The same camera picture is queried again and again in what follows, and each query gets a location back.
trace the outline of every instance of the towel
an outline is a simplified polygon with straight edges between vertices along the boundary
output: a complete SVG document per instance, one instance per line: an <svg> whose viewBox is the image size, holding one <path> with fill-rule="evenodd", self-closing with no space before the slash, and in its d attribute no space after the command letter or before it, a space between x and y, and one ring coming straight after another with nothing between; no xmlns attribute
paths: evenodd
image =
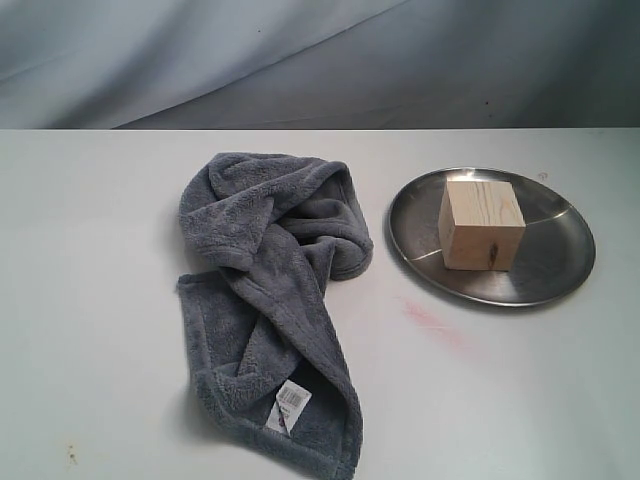
<svg viewBox="0 0 640 480"><path fill-rule="evenodd" d="M184 191L180 224L212 267L178 281L192 385L208 416L317 478L351 479L362 414L324 294L329 278L368 267L373 243L347 166L216 155Z"/></svg>

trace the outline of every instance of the towel tag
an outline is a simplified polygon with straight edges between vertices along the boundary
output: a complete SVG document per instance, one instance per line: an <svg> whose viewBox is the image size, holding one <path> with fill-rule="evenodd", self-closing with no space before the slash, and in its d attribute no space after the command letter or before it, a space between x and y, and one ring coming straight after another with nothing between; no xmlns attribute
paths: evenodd
<svg viewBox="0 0 640 480"><path fill-rule="evenodd" d="M276 395L276 401L271 407L266 426L290 437L291 430L310 399L311 393L309 391L291 380L287 380Z"/></svg>

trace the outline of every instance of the barcode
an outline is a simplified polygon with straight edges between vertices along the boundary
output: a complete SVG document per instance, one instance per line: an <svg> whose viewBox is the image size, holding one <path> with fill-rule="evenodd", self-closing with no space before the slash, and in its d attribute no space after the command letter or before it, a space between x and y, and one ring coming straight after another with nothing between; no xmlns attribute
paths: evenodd
<svg viewBox="0 0 640 480"><path fill-rule="evenodd" d="M278 395L278 400L298 408L304 399L290 388L284 387Z"/></svg>

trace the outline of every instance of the table surface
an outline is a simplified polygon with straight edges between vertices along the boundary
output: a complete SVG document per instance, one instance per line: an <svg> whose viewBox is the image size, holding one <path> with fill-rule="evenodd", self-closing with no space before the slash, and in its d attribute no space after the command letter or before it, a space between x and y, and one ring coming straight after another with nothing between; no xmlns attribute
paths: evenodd
<svg viewBox="0 0 640 480"><path fill-rule="evenodd" d="M231 150L351 168L375 255L326 301L362 403L356 478L640 477L640 129L0 132L0 477L300 478L229 443L188 388L178 200ZM572 202L596 239L587 282L516 311L403 271L386 210L452 166Z"/></svg>

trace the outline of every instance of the barcode sticker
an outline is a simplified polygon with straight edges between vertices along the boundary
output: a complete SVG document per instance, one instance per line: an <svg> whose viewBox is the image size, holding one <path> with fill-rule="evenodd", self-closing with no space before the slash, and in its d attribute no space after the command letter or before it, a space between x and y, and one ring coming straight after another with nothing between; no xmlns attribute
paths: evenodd
<svg viewBox="0 0 640 480"><path fill-rule="evenodd" d="M291 436L291 430L310 399L311 393L309 391L291 380L287 380L276 395L276 402L271 408L266 426L276 432Z"/></svg>

